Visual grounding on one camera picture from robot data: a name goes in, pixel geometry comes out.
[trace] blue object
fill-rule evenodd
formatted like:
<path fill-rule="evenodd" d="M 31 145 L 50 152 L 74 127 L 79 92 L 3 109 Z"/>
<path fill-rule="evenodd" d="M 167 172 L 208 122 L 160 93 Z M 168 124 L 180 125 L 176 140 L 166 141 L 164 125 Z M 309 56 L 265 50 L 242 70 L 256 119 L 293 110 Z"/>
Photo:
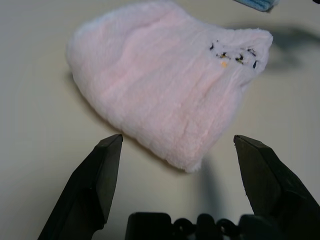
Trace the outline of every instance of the blue object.
<path fill-rule="evenodd" d="M 235 0 L 235 1 L 261 12 L 267 12 L 279 2 L 279 0 Z"/>

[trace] black speck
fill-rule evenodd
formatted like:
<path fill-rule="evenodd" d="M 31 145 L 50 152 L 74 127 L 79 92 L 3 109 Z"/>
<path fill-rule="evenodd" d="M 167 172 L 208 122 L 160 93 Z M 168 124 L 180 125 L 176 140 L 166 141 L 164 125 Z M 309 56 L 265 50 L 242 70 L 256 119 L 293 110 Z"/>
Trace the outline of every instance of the black speck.
<path fill-rule="evenodd" d="M 253 50 L 253 49 L 249 48 L 247 51 L 248 51 L 249 53 L 251 53 L 254 57 L 256 57 L 256 56 L 257 56 L 257 54 L 256 54 L 255 50 Z"/>

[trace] white table surface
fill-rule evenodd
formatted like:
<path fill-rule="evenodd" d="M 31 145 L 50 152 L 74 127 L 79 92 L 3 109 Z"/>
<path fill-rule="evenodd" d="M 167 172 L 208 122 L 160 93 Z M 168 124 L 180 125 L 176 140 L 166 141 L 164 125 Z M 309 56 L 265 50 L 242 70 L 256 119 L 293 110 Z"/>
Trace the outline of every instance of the white table surface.
<path fill-rule="evenodd" d="M 73 170 L 116 133 L 80 96 L 65 61 L 73 31 L 129 0 L 2 0 L 0 3 L 0 239 L 39 236 Z M 131 213 L 201 213 L 238 222 L 252 213 L 233 143 L 272 147 L 320 203 L 320 5 L 282 0 L 270 14 L 232 0 L 179 0 L 195 17 L 274 34 L 266 71 L 200 172 L 168 168 L 124 138 L 108 223 L 94 240 L 124 239 Z"/>

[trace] beige tabletop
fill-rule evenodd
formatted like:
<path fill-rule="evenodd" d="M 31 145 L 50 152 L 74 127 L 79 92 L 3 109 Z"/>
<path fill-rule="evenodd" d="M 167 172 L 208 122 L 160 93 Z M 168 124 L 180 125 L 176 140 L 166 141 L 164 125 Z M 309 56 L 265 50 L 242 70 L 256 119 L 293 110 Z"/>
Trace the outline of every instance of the beige tabletop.
<path fill-rule="evenodd" d="M 99 140 L 116 133 L 74 85 L 65 46 L 83 22 L 129 0 L 0 3 L 0 239 L 39 236 L 68 178 Z M 108 223 L 95 240 L 122 240 L 131 213 L 201 213 L 238 222 L 252 213 L 235 134 L 272 147 L 320 203 L 320 5 L 281 0 L 261 13 L 232 0 L 179 0 L 193 16 L 274 35 L 269 65 L 202 170 L 183 174 L 124 138 Z"/>

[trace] black plastic part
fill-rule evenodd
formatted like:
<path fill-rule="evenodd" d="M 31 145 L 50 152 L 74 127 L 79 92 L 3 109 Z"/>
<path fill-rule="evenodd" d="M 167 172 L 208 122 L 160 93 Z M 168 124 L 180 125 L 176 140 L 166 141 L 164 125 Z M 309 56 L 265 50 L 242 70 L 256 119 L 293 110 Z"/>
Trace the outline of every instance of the black plastic part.
<path fill-rule="evenodd" d="M 91 240 L 108 220 L 122 135 L 101 140 L 69 178 L 38 240 Z"/>
<path fill-rule="evenodd" d="M 254 214 L 275 219 L 288 240 L 319 236 L 320 206 L 301 180 L 262 142 L 236 135 L 234 143 Z"/>
<path fill-rule="evenodd" d="M 277 223 L 268 217 L 243 215 L 238 223 L 238 229 L 239 237 L 231 236 L 231 240 L 290 240 L 284 237 Z"/>
<path fill-rule="evenodd" d="M 201 214 L 196 221 L 196 240 L 223 240 L 224 237 L 218 229 L 215 220 L 209 214 Z"/>
<path fill-rule="evenodd" d="M 180 218 L 173 224 L 175 232 L 181 232 L 183 236 L 189 236 L 196 231 L 196 226 L 192 224 L 188 219 Z"/>
<path fill-rule="evenodd" d="M 137 212 L 131 214 L 125 240 L 173 240 L 173 225 L 166 213 Z"/>
<path fill-rule="evenodd" d="M 225 236 L 236 237 L 240 234 L 240 228 L 228 219 L 220 219 L 216 226 Z"/>

